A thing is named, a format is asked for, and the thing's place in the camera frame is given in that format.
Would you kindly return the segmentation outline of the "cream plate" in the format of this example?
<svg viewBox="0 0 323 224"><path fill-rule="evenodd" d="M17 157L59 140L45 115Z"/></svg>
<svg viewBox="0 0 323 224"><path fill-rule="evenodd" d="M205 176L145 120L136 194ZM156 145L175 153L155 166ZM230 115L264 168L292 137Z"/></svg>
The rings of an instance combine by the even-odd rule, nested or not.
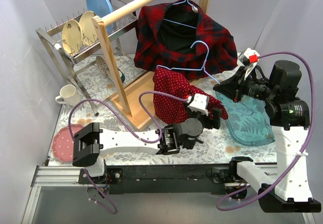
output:
<svg viewBox="0 0 323 224"><path fill-rule="evenodd" d="M81 49L83 41L83 33L79 23L71 19L67 21L62 30L62 45L64 51L74 56L78 54Z"/></svg>
<svg viewBox="0 0 323 224"><path fill-rule="evenodd" d="M83 33L83 44L90 46L97 41L95 27L92 18L95 16L93 11L86 11L80 18L79 24Z"/></svg>

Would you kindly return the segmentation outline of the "cream plate rear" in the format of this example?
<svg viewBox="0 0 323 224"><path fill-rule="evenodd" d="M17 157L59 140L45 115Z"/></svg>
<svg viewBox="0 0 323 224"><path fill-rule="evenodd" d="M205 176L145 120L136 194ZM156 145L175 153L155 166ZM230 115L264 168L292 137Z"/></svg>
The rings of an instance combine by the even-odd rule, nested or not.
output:
<svg viewBox="0 0 323 224"><path fill-rule="evenodd" d="M93 11L86 11L80 18L79 24L83 33L83 44L90 46L97 41L95 27L92 18L95 16Z"/></svg>

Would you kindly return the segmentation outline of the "light blue wire hanger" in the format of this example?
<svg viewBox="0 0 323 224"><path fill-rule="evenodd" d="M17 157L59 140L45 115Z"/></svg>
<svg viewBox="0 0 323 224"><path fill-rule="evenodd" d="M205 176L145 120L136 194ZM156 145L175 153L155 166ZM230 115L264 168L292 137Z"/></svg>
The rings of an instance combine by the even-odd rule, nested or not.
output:
<svg viewBox="0 0 323 224"><path fill-rule="evenodd" d="M176 25L197 29L193 14L198 14L198 8L189 0L181 0L167 6L163 20Z"/></svg>

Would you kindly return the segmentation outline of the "metal dish rack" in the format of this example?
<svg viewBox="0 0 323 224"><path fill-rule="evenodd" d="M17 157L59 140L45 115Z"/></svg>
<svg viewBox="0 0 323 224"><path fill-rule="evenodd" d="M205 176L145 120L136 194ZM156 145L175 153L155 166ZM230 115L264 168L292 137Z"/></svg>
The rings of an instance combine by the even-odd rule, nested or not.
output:
<svg viewBox="0 0 323 224"><path fill-rule="evenodd" d="M115 42L117 46L113 49L117 66L120 70L131 69L134 76L125 76L124 88L128 87L142 73L133 65L133 54L122 51L120 37L132 29L137 29L138 18L136 12L126 15L113 24L112 32L108 34L109 40ZM109 101L117 94L116 89L104 89L100 86L99 80L94 77L99 75L95 57L102 57L100 43L97 41L90 45L82 45L78 54L71 56L67 54L62 46L62 24L50 29L36 29L36 33L45 47L48 55L52 59L59 73L67 84L72 84L80 90L81 95L87 99L101 97L102 101Z"/></svg>

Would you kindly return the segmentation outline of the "blue plate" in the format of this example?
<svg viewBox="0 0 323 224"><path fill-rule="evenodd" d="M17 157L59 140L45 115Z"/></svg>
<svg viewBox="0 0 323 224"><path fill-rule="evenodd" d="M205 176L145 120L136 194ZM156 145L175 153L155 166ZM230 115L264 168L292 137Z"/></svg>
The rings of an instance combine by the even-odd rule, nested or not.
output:
<svg viewBox="0 0 323 224"><path fill-rule="evenodd" d="M86 0L86 5L89 11L101 18L114 11L110 0Z"/></svg>

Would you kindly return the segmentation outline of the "teal cup under rack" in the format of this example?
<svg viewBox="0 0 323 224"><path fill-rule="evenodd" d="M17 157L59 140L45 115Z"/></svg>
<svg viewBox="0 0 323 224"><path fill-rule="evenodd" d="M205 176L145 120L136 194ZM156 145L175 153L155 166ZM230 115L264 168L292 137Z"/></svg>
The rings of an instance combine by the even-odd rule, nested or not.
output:
<svg viewBox="0 0 323 224"><path fill-rule="evenodd" d="M119 75L120 75L121 81L122 81L122 83L124 83L125 82L125 75L124 75L124 73L120 69L118 69L118 71L119 71Z"/></svg>

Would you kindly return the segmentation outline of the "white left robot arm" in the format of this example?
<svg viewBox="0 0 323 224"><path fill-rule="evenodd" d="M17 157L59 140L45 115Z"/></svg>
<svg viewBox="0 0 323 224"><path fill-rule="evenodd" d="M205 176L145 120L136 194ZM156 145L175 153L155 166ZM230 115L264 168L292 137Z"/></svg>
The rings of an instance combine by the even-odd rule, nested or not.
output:
<svg viewBox="0 0 323 224"><path fill-rule="evenodd" d="M179 124L168 125L161 130L139 132L134 137L130 132L103 129L93 122L74 134L72 165L87 169L91 179L98 184L107 179L103 156L118 152L139 152L151 155L172 155L181 149L193 149L201 143L199 136L205 128L219 129L221 109L212 109L212 118L194 113Z"/></svg>

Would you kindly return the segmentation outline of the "patterned bowl under rack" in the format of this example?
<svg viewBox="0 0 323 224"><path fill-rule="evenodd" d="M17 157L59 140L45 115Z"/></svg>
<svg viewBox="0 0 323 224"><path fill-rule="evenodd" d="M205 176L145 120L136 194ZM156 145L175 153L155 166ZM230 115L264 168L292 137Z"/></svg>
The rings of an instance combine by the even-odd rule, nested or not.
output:
<svg viewBox="0 0 323 224"><path fill-rule="evenodd" d="M104 58L96 56L96 65L103 75L109 76L109 68Z"/></svg>

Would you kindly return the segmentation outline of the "teal plastic tray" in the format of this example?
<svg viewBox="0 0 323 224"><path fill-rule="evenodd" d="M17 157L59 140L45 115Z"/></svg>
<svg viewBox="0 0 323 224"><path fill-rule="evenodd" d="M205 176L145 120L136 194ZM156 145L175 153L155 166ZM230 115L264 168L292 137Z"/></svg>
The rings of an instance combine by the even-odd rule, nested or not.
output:
<svg viewBox="0 0 323 224"><path fill-rule="evenodd" d="M275 141L263 101L243 96L240 102L234 103L219 92L216 97L227 110L226 124L235 142L244 146L263 146Z"/></svg>

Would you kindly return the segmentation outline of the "white mug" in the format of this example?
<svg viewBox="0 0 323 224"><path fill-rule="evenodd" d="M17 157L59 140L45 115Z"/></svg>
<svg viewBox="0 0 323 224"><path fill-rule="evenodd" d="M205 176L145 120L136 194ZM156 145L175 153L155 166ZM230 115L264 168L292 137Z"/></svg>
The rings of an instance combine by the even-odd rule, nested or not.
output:
<svg viewBox="0 0 323 224"><path fill-rule="evenodd" d="M67 104L75 106L82 100L76 87L72 84L65 85L60 89L60 94L55 98L55 101L59 104Z"/></svg>

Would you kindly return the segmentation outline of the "cream plate front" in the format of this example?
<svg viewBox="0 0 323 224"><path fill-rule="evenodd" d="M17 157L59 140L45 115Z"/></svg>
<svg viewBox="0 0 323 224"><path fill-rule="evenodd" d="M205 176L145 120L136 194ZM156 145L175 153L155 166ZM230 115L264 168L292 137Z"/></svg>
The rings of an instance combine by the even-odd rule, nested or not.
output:
<svg viewBox="0 0 323 224"><path fill-rule="evenodd" d="M64 51L74 56L78 54L81 49L83 41L83 33L79 23L71 19L67 21L62 30L62 45Z"/></svg>

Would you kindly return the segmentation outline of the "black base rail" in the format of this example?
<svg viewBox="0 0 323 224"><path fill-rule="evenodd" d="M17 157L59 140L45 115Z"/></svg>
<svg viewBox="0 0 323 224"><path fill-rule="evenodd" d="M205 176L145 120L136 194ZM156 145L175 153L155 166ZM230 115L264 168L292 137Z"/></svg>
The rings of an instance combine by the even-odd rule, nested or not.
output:
<svg viewBox="0 0 323 224"><path fill-rule="evenodd" d="M211 193L224 195L246 183L225 164L110 165L93 177L80 170L79 184L96 184L110 194Z"/></svg>

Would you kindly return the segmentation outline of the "red plaid skirt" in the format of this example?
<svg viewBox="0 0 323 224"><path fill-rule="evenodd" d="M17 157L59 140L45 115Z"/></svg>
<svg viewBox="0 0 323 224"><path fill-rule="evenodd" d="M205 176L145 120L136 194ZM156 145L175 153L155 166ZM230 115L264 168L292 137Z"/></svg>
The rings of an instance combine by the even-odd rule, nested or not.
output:
<svg viewBox="0 0 323 224"><path fill-rule="evenodd" d="M237 50L234 37L227 28L209 17L201 8L194 15L197 29L163 20L167 6L163 3L141 8L138 18L137 48L134 64L146 71L155 71L157 65L168 68L201 68L209 47L205 68L211 75L230 71L237 66ZM205 78L207 74L196 71L180 71L187 79Z"/></svg>

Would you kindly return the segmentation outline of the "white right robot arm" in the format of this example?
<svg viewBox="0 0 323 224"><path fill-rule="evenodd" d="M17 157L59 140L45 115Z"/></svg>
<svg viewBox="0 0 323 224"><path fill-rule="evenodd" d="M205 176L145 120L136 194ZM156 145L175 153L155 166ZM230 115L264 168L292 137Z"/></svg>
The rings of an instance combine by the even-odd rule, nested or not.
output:
<svg viewBox="0 0 323 224"><path fill-rule="evenodd" d="M256 200L266 213L321 212L307 179L305 149L312 132L309 107L296 96L301 76L297 63L279 60L269 78L258 79L255 72L247 75L247 68L241 66L231 78L213 87L235 103L243 96L265 103L275 138L278 178L267 176L250 157L233 157L228 175L233 182L244 179L256 191Z"/></svg>

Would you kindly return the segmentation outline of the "pink dotted plate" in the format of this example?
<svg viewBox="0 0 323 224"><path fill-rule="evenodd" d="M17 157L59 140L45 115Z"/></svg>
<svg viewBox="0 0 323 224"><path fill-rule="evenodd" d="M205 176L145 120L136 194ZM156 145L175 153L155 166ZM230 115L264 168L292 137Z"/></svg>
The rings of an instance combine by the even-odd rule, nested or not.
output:
<svg viewBox="0 0 323 224"><path fill-rule="evenodd" d="M69 127L61 128L54 136L51 149L56 159L61 162L73 161L73 139L69 131Z"/></svg>

